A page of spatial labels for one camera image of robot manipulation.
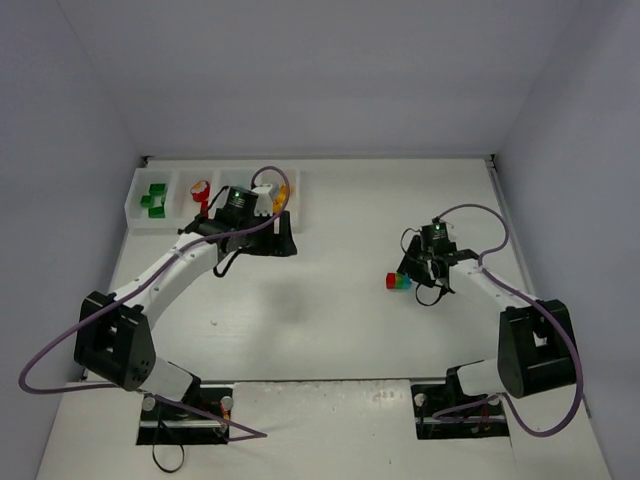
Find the red round lego brick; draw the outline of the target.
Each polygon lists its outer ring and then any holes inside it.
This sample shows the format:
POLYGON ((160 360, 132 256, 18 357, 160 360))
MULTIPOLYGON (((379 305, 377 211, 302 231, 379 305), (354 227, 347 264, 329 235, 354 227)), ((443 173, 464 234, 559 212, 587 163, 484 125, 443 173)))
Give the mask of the red round lego brick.
POLYGON ((196 203, 207 202, 210 195, 210 183, 206 180, 200 180, 190 189, 192 200, 196 203))

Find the green stepped lego brick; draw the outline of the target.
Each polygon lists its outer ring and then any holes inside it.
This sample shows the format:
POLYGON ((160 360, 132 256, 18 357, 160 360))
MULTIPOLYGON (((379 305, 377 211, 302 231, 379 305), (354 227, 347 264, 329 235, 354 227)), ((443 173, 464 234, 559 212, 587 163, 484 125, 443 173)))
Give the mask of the green stepped lego brick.
POLYGON ((165 197, 155 197, 156 204, 154 208, 147 209, 147 217, 150 219, 164 219, 166 217, 165 197))

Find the green lego brick stack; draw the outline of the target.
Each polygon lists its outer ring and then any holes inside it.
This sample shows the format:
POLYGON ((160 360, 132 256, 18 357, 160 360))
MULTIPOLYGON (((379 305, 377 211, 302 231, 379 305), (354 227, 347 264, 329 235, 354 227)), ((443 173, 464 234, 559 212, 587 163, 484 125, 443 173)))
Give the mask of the green lego brick stack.
POLYGON ((151 183, 148 187, 148 194, 152 197, 162 197, 167 192, 166 183, 151 183))

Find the yellow black striped lego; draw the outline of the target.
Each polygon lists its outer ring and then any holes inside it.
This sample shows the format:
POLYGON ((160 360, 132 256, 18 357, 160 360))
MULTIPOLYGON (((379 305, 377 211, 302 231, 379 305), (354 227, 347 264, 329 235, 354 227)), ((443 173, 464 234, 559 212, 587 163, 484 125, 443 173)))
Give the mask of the yellow black striped lego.
POLYGON ((285 195, 279 195, 274 201, 273 201, 273 211, 274 212, 278 212, 282 209, 284 203, 286 200, 286 196, 285 195))

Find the red lego stack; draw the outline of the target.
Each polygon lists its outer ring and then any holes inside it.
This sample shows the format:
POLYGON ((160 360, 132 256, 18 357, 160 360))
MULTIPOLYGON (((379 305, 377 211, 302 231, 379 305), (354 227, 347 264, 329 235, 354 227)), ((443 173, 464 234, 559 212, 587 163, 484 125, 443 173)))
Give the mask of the red lego stack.
POLYGON ((396 288, 396 273, 390 272, 386 275, 385 285, 387 289, 395 289, 396 288))

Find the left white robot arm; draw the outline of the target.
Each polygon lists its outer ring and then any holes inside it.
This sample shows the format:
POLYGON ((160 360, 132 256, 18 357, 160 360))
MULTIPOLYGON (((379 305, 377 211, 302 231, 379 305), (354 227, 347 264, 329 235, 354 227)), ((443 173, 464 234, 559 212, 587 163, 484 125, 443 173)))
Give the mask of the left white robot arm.
POLYGON ((219 264, 231 266, 241 254, 296 254, 289 212, 273 209, 286 191, 278 184, 229 188, 222 207, 198 214, 179 230, 174 246, 137 278, 113 293, 88 295, 81 306, 75 361, 125 391, 198 405, 200 378, 156 353, 154 326, 196 279, 219 264))

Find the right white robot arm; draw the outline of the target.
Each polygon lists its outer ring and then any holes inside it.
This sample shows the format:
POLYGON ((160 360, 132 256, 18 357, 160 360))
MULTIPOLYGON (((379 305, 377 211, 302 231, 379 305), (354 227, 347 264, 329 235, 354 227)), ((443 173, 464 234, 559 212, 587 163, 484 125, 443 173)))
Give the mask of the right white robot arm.
POLYGON ((575 384, 577 367, 568 342, 574 334, 568 308, 540 300, 504 280, 491 281, 479 255, 460 250, 439 222, 412 232, 397 273, 417 287, 473 303, 483 321, 497 329, 492 357, 451 368, 448 375, 467 397, 507 393, 517 399, 575 384))

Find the clear plastic sorting tray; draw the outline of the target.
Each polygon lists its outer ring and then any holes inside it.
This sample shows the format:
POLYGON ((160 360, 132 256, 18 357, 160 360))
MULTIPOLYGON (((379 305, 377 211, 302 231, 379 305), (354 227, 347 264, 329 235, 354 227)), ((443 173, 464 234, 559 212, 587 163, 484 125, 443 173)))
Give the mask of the clear plastic sorting tray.
POLYGON ((130 231, 177 230, 193 220, 202 209, 192 192, 202 183, 207 200, 221 187, 250 187, 251 184, 284 185, 273 171, 255 173, 256 169, 233 167, 139 168, 135 171, 124 204, 130 231))

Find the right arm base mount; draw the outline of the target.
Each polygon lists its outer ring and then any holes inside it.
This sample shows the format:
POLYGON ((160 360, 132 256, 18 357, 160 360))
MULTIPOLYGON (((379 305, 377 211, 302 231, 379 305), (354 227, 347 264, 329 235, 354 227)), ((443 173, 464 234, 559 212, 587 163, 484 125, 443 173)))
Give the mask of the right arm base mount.
POLYGON ((418 440, 476 440, 510 436, 498 398, 458 396, 444 383, 411 385, 418 440))

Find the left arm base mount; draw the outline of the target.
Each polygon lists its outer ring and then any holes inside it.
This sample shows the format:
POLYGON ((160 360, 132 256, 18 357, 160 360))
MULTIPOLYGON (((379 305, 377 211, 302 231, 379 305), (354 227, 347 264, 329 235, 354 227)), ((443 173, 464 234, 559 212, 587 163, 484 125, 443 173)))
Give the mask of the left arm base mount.
MULTIPOLYGON (((230 384, 205 384, 198 409, 223 416, 221 402, 232 405, 230 384)), ((137 427, 138 446, 203 446, 228 443, 229 427, 190 411, 159 402, 144 395, 137 427)))

